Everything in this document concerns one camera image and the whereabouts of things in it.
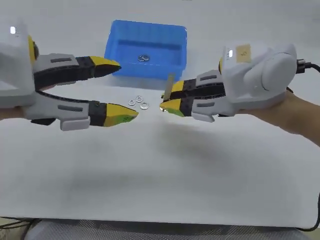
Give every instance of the metal washer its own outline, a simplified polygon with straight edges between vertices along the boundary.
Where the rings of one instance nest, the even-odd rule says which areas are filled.
[[[147,110],[148,108],[149,108],[149,103],[146,103],[146,102],[142,102],[141,104],[140,104],[140,108],[142,109],[142,110]]]
[[[129,106],[134,106],[136,104],[135,100],[129,100],[128,105]]]
[[[137,103],[142,103],[144,101],[144,98],[142,96],[136,96],[135,101]]]
[[[138,57],[138,60],[139,60],[140,62],[147,62],[147,61],[150,60],[150,57],[149,57],[148,55],[146,55],[146,54],[142,54],[142,55],[140,55],[140,56]]]

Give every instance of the white table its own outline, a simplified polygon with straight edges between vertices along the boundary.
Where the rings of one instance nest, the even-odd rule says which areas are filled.
[[[315,0],[11,0],[0,8],[24,17],[42,54],[103,56],[115,19],[183,25],[186,79],[216,68],[229,40],[293,42],[300,58],[319,63],[318,12]],[[290,87],[320,104],[315,71]],[[134,121],[111,128],[62,132],[58,123],[2,121],[0,216],[314,224],[318,147],[246,115],[205,123],[162,113],[163,88],[163,81],[109,76],[50,91],[125,106],[142,95],[150,103]]]

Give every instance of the label sticker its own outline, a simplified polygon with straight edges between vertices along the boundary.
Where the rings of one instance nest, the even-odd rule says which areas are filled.
[[[251,63],[250,44],[239,45],[235,48],[237,63]]]

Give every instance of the blue plastic bin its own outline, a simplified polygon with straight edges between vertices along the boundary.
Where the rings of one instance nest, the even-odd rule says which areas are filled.
[[[147,55],[149,60],[139,61]],[[187,65],[187,29],[183,26],[115,20],[104,57],[120,63],[115,76],[178,81]]]

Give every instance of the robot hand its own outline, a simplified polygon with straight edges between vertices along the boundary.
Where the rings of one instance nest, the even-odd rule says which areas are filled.
[[[214,115],[231,117],[239,110],[268,108],[284,100],[296,72],[293,44],[273,49],[263,44],[229,45],[218,70],[171,85],[160,108],[212,123]]]
[[[125,106],[51,95],[41,89],[100,78],[121,69],[119,63],[97,56],[39,55],[19,20],[0,23],[0,108],[22,107],[32,123],[50,125],[60,120],[63,131],[110,127],[130,122],[138,115]]]

